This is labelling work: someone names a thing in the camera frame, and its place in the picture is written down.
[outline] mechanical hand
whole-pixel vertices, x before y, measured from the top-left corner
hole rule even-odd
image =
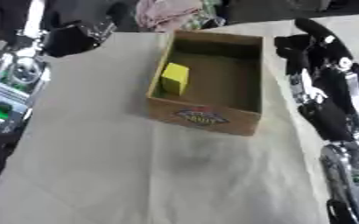
[[[331,200],[331,223],[359,223],[359,64],[341,40],[309,19],[306,34],[277,37],[299,112],[329,142],[320,158]]]

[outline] wooden block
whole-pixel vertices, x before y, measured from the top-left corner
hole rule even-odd
[[[189,68],[169,63],[161,76],[163,89],[174,95],[182,95],[187,87]]]

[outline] silver metal part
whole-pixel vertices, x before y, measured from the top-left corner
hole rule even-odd
[[[23,35],[31,39],[37,39],[40,35],[40,23],[45,13],[46,0],[32,0],[28,11],[27,21],[23,29]]]
[[[344,147],[330,144],[322,149],[320,161],[330,194],[334,200],[344,202],[348,206],[352,220],[359,224],[358,208],[353,194],[355,183],[349,160],[350,155]]]
[[[327,95],[321,89],[314,87],[307,69],[302,69],[301,73],[289,75],[292,95],[298,104],[304,104],[311,100],[322,103]]]
[[[359,223],[359,175],[351,171],[351,153],[355,145],[328,145],[320,158],[332,198],[344,202],[355,223]]]
[[[45,4],[46,0],[32,0],[16,44],[0,50],[0,134],[12,132],[30,117],[50,80],[49,65],[39,58],[47,34],[40,30]]]
[[[96,39],[101,44],[116,30],[116,25],[111,17],[105,17],[100,23],[94,25],[82,25],[81,30],[89,37]]]

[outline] pink cloth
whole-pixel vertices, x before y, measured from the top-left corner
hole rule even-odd
[[[140,0],[136,21],[141,27],[168,32],[179,29],[201,8],[201,0]]]

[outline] fabric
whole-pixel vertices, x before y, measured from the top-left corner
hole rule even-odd
[[[215,26],[225,24],[216,16],[218,0],[140,0],[137,4],[137,23],[155,32],[173,30],[199,30],[209,21]]]
[[[216,16],[215,0],[201,0],[202,1],[202,10],[194,13],[191,18],[187,21],[186,24],[182,25],[182,29],[186,31],[199,30],[205,25],[208,21],[213,21],[215,27],[224,26],[226,20],[221,17]]]
[[[359,62],[359,16],[317,20]],[[299,115],[273,45],[298,29],[278,21],[214,32],[264,37],[255,136],[150,120],[145,92],[168,35],[115,33],[92,52],[50,59],[52,81],[0,178],[0,223],[328,223],[324,143]]]
[[[141,0],[137,4],[137,23],[146,28],[154,28],[157,25],[168,27],[180,26],[183,17],[191,15],[201,9],[200,0]]]

